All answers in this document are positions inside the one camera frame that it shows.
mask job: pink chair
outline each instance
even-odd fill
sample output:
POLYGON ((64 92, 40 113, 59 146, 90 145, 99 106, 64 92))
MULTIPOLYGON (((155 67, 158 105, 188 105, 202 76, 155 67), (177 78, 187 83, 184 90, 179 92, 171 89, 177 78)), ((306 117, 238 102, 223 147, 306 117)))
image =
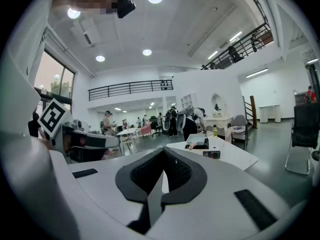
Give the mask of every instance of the pink chair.
POLYGON ((145 138, 145 135, 152 134, 151 130, 151 124, 152 122, 148 122, 148 124, 141 128, 142 137, 145 138))

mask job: tree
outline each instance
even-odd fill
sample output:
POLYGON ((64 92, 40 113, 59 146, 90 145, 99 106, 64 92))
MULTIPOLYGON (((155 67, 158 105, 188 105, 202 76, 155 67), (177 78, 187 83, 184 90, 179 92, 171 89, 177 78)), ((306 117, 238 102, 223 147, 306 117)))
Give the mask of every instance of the tree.
MULTIPOLYGON (((50 86, 51 86, 51 93, 53 93, 53 94, 58 94, 59 84, 60 84, 60 82, 58 82, 57 80, 54 80, 54 82, 52 82, 52 83, 50 84, 50 86)), ((62 95, 62 96, 66 96, 66 93, 67 93, 68 95, 70 95, 70 92, 71 92, 70 83, 69 83, 69 82, 63 82, 62 85, 61 85, 61 95, 62 95)))

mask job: bottle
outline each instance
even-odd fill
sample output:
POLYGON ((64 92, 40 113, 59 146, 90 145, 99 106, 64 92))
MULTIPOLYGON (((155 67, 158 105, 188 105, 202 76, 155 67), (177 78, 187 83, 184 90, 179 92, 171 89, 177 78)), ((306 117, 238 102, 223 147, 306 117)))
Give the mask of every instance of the bottle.
POLYGON ((213 125, 213 137, 218 138, 218 129, 215 124, 213 125))

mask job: white column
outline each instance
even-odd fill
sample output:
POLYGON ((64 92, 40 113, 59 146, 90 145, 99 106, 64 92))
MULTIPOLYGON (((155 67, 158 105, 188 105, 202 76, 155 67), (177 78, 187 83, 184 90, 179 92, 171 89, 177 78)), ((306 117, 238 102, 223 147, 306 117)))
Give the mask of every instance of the white column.
POLYGON ((162 106, 163 106, 163 113, 162 115, 165 116, 168 111, 168 104, 167 104, 167 97, 162 97, 162 106))

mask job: window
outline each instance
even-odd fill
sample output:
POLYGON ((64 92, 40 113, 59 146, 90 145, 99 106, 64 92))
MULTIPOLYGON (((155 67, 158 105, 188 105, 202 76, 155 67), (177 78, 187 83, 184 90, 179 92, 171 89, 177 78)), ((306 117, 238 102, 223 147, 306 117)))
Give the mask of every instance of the window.
POLYGON ((71 99, 74 73, 43 52, 34 87, 71 99))

